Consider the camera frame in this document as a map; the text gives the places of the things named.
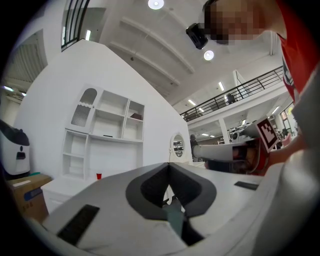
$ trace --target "round ceiling light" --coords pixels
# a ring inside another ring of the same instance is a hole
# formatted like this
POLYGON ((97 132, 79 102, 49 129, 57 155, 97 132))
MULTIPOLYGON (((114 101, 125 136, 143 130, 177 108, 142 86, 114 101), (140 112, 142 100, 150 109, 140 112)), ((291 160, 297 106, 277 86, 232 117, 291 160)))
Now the round ceiling light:
POLYGON ((149 0, 148 1, 148 6, 154 10, 159 10, 162 7, 164 7, 164 5, 165 5, 164 0, 149 0))
POLYGON ((215 54, 212 50, 207 50, 205 53, 204 53, 204 59, 206 61, 211 61, 213 58, 214 58, 215 54))

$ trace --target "black metal railing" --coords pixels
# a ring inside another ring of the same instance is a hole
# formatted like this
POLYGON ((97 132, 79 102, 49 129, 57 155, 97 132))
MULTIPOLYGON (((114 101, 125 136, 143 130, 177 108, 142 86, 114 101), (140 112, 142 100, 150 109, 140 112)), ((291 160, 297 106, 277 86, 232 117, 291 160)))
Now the black metal railing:
POLYGON ((68 10, 64 13, 64 27, 62 28, 62 51, 78 42, 81 28, 90 0, 68 0, 68 10))
POLYGON ((235 88, 226 90, 180 115, 186 122, 205 116, 282 82, 282 75, 283 66, 280 66, 235 88))

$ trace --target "person's arm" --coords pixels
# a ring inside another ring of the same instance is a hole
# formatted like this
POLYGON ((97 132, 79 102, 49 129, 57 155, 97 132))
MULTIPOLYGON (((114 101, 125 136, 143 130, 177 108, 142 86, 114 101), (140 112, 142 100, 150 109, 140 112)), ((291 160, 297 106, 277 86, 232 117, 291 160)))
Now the person's arm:
POLYGON ((298 129, 297 137, 290 142, 286 147, 271 151, 269 155, 269 162, 266 168, 278 163, 284 163, 293 153, 306 149, 307 145, 304 140, 304 136, 301 133, 300 128, 298 129))

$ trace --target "red shirt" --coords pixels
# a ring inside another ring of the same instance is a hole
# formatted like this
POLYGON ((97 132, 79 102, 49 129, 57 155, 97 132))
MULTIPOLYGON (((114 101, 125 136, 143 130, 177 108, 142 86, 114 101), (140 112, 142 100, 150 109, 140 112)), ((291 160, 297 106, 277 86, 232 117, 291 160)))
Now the red shirt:
POLYGON ((283 52, 283 81, 293 101, 313 77, 320 52, 311 33, 293 10, 281 0, 276 0, 285 23, 286 39, 280 36, 283 52))

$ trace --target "white shelving unit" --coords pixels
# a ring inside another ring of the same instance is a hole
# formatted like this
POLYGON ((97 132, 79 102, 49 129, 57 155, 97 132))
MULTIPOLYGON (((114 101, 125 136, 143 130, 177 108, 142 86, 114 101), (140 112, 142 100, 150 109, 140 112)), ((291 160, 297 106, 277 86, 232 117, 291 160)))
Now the white shelving unit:
POLYGON ((81 93, 66 125, 62 175, 92 180, 140 167, 145 106, 99 87, 81 93))

